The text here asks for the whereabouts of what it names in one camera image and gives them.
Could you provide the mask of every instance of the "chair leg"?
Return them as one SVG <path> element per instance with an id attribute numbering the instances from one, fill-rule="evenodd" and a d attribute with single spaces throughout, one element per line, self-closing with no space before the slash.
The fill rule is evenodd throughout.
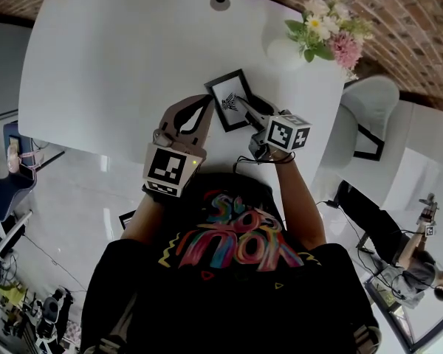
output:
<path id="1" fill-rule="evenodd" d="M 25 224 L 28 219 L 30 219 L 30 216 L 32 215 L 32 211 L 28 211 L 25 215 L 23 215 L 13 226 L 13 228 L 7 233 L 7 236 L 5 239 L 0 241 L 0 252 L 1 250 L 8 244 L 8 242 L 11 240 L 13 235 Z"/>

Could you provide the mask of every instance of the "white chair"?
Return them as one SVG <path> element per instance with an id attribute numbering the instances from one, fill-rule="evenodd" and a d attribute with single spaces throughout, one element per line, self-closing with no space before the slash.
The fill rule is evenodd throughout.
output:
<path id="1" fill-rule="evenodd" d="M 343 169 L 353 156 L 379 161 L 389 116 L 398 102 L 399 89 L 386 76 L 368 77 L 347 86 L 320 165 Z"/>

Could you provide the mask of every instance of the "green leaf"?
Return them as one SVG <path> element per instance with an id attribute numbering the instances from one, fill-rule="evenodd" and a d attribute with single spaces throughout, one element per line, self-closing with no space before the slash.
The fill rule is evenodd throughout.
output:
<path id="1" fill-rule="evenodd" d="M 294 41 L 294 42 L 297 42 L 297 40 L 298 40 L 298 37 L 290 32 L 287 33 L 287 38 Z"/>
<path id="2" fill-rule="evenodd" d="M 307 49 L 303 52 L 303 56 L 305 57 L 307 63 L 311 63 L 313 58 L 315 57 L 315 54 L 312 49 Z"/>
<path id="3" fill-rule="evenodd" d="M 334 60 L 333 52 L 324 44 L 319 44 L 315 50 L 313 50 L 314 54 L 319 58 L 325 60 Z"/>
<path id="4" fill-rule="evenodd" d="M 299 32 L 303 29 L 303 24 L 295 20 L 285 20 L 285 23 L 291 32 Z"/>

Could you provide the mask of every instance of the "picture frame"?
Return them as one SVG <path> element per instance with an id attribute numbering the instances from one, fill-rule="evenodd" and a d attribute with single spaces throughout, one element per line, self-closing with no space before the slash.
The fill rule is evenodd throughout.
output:
<path id="1" fill-rule="evenodd" d="M 118 218 L 120 219 L 121 226 L 123 227 L 123 230 L 126 229 L 126 227 L 129 225 L 131 218 L 133 218 L 134 213 L 136 210 L 127 212 L 126 214 L 120 215 Z"/>
<path id="2" fill-rule="evenodd" d="M 367 128 L 364 128 L 362 125 L 358 125 L 357 130 L 366 138 L 371 140 L 371 142 L 377 145 L 377 149 L 375 153 L 361 152 L 356 150 L 353 154 L 353 157 L 379 162 L 382 156 L 382 150 L 384 149 L 384 141 L 373 135 Z"/>
<path id="3" fill-rule="evenodd" d="M 230 132 L 249 125 L 244 117 L 246 108 L 236 102 L 236 97 L 250 101 L 253 98 L 250 86 L 243 70 L 226 74 L 205 84 L 208 93 L 215 100 L 216 113 L 225 132 Z"/>

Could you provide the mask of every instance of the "white table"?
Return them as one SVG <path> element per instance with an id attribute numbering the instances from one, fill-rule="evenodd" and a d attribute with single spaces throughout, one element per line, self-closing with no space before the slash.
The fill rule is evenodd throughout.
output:
<path id="1" fill-rule="evenodd" d="M 28 46 L 19 100 L 20 133 L 92 153 L 144 162 L 165 109 L 204 83 L 243 69 L 253 93 L 313 124 L 298 163 L 315 176 L 340 102 L 345 75 L 315 59 L 288 72 L 265 49 L 301 15 L 269 0 L 44 0 Z M 249 155 L 251 127 L 225 133 L 216 113 L 205 167 L 230 170 Z M 243 173 L 278 189 L 271 165 Z"/>

